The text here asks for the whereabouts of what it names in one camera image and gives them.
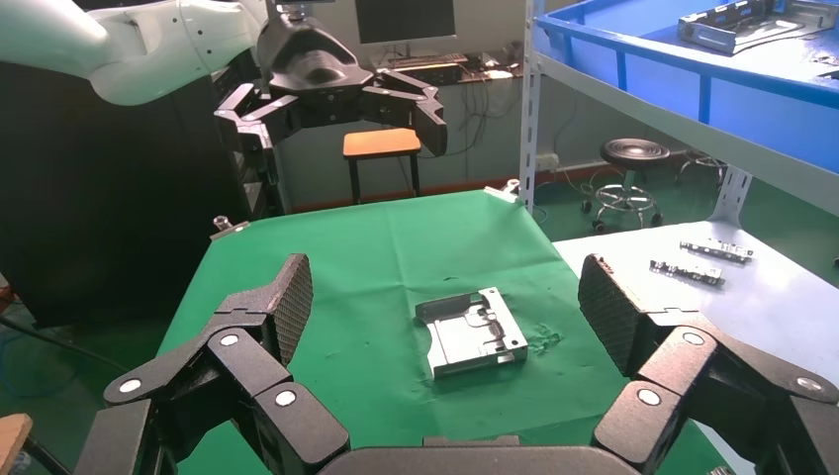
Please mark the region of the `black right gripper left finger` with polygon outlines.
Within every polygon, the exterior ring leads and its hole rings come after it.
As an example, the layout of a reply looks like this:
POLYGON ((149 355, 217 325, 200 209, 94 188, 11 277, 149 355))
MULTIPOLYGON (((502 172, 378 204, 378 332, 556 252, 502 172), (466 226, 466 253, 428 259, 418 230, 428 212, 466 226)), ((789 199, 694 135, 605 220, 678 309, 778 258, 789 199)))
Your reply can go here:
POLYGON ((315 474, 346 451, 346 428, 289 368, 313 300, 310 260, 292 253, 269 283, 226 296, 196 336, 113 381, 104 472, 173 474, 224 424, 274 474, 315 474))

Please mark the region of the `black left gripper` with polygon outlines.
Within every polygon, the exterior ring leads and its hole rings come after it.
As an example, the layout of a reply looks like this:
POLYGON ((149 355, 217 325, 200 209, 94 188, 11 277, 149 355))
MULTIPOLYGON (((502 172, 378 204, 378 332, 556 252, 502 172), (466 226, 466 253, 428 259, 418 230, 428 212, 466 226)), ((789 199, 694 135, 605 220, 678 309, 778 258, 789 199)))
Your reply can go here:
POLYGON ((277 146, 300 129, 363 119, 411 129, 433 156, 447 153, 438 89, 390 69, 373 78, 316 19, 269 19, 256 54, 266 82, 239 84, 214 115, 224 145, 272 191, 280 190, 277 146))

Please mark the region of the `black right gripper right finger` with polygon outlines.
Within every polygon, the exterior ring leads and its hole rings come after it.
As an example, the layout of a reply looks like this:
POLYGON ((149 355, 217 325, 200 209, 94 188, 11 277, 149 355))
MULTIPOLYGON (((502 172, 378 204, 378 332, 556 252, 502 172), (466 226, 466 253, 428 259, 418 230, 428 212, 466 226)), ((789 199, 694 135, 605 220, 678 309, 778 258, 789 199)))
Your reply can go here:
POLYGON ((652 474, 694 420, 758 474, 822 473, 821 377, 728 335, 698 310, 642 302, 598 254, 584 259, 578 300, 630 380, 596 426, 594 446, 652 474))

